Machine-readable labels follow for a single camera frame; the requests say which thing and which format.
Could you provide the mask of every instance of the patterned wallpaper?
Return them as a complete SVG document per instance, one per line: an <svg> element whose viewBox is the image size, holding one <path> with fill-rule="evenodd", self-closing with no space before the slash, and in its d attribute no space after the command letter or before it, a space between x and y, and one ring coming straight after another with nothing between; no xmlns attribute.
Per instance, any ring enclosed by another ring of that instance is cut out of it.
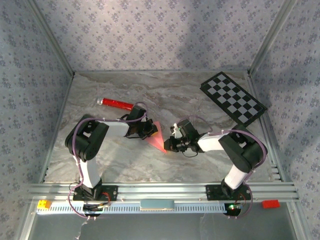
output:
<svg viewBox="0 0 320 240"><path fill-rule="evenodd" d="M74 71L246 70L283 0L36 0Z"/></svg>
<svg viewBox="0 0 320 240"><path fill-rule="evenodd" d="M0 239L13 239L25 184L39 180L70 77L23 1L0 1Z"/></svg>
<svg viewBox="0 0 320 240"><path fill-rule="evenodd" d="M294 7L253 77L269 109L285 172L320 240L320 2Z"/></svg>

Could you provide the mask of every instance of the yellow block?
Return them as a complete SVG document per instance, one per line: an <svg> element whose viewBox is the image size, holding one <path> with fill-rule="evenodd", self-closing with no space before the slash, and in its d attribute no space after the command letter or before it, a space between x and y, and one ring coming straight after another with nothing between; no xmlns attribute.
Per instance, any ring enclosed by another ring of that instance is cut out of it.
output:
<svg viewBox="0 0 320 240"><path fill-rule="evenodd" d="M51 206L51 202L49 200L39 200L38 209L49 209Z"/></svg>

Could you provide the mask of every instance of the red cylinder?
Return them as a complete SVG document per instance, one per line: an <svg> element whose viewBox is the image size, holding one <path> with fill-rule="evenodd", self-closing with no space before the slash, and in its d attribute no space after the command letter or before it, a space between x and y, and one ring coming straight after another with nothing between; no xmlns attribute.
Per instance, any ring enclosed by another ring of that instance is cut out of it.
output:
<svg viewBox="0 0 320 240"><path fill-rule="evenodd" d="M116 101L116 100L112 100L112 99L108 99L108 98L104 98L104 97L98 98L97 103L99 105L106 105L106 106L110 106L110 107L114 107L114 108L118 108L118 109L126 109L129 111L131 111L131 109L134 106L131 103L127 103L127 102L123 102L123 101Z"/></svg>

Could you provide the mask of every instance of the checkerboard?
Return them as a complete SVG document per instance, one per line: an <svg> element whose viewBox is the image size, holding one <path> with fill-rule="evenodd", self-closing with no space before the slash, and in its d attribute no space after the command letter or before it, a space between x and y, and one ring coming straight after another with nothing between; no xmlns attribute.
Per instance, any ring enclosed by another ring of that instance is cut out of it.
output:
<svg viewBox="0 0 320 240"><path fill-rule="evenodd" d="M267 110L224 72L202 83L200 89L236 123L245 127Z"/></svg>

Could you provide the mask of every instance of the gray marble table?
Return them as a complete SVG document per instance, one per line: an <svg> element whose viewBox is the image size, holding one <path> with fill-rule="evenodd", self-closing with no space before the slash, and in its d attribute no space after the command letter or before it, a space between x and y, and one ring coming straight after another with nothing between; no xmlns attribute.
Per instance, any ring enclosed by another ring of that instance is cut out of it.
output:
<svg viewBox="0 0 320 240"><path fill-rule="evenodd" d="M128 103L144 101L149 107L148 116L160 122L164 140L171 134L170 126L186 115L205 118L217 132L232 128L236 123L199 89L200 84L214 74L216 72L165 71L76 74L45 182L79 180L75 161L64 142L84 114L116 119L128 113L123 109L97 105L97 97ZM243 74L227 74L248 90ZM191 121L200 133L209 130L201 120ZM259 121L253 122L248 129L265 141ZM97 164L103 182L220 182L232 166L227 154L221 150L186 158L181 153L163 153L144 140L125 137L106 138L97 155ZM271 179L268 160L251 176L252 181Z"/></svg>

